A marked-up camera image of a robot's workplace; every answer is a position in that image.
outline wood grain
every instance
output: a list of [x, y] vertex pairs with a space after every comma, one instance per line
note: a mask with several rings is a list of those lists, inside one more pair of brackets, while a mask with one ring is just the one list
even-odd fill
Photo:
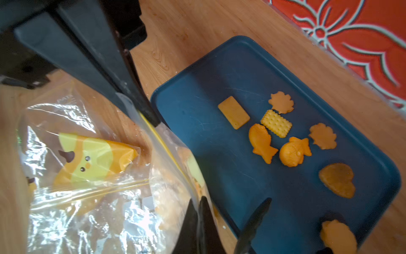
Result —
[[[374, 142], [406, 176], [406, 122], [373, 89], [314, 46], [296, 27], [261, 0], [140, 0], [148, 38], [131, 51], [148, 96], [209, 51], [235, 35], [255, 40]], [[28, 198], [15, 150], [15, 126], [26, 103], [49, 89], [0, 87], [0, 244], [3, 253], [25, 252]], [[132, 124], [105, 98], [88, 89], [103, 119], [123, 138]], [[222, 242], [235, 239], [217, 216]], [[402, 188], [359, 253], [406, 253], [406, 192]]]

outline textured square cracker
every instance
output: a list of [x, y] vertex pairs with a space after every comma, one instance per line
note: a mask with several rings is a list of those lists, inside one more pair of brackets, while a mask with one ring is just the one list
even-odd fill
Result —
[[292, 128], [291, 122], [281, 117], [272, 109], [265, 113], [261, 120], [261, 124], [281, 138], [286, 137], [290, 128]]
[[218, 105], [218, 109], [224, 114], [234, 129], [238, 130], [250, 120], [250, 116], [245, 112], [233, 96], [228, 97]]

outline orange snack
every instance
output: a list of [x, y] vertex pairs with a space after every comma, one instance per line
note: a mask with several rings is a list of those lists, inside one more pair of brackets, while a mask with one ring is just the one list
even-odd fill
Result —
[[334, 194], [343, 198], [352, 198], [355, 186], [352, 183], [354, 173], [344, 163], [334, 163], [326, 166], [319, 172], [319, 178]]
[[245, 112], [233, 96], [228, 97], [218, 105], [218, 109], [224, 114], [234, 129], [238, 130], [250, 120], [250, 116]]
[[303, 163], [304, 156], [311, 156], [309, 139], [291, 137], [279, 152], [281, 162], [288, 167], [296, 167]]
[[321, 149], [333, 149], [337, 146], [335, 139], [337, 135], [333, 133], [331, 127], [319, 123], [310, 127], [309, 137], [313, 138], [313, 144], [318, 145]]
[[281, 138], [285, 138], [292, 123], [278, 115], [272, 109], [268, 110], [261, 119], [261, 124]]
[[272, 157], [278, 152], [278, 149], [271, 147], [271, 135], [261, 124], [251, 126], [248, 133], [251, 145], [254, 147], [253, 153], [261, 155], [267, 164], [271, 164]]
[[293, 111], [293, 100], [290, 95], [285, 95], [284, 92], [271, 94], [271, 99], [268, 101], [272, 105], [272, 109], [277, 110], [279, 114], [286, 114]]
[[336, 219], [322, 223], [320, 238], [334, 254], [356, 254], [357, 243], [354, 234], [347, 225]]

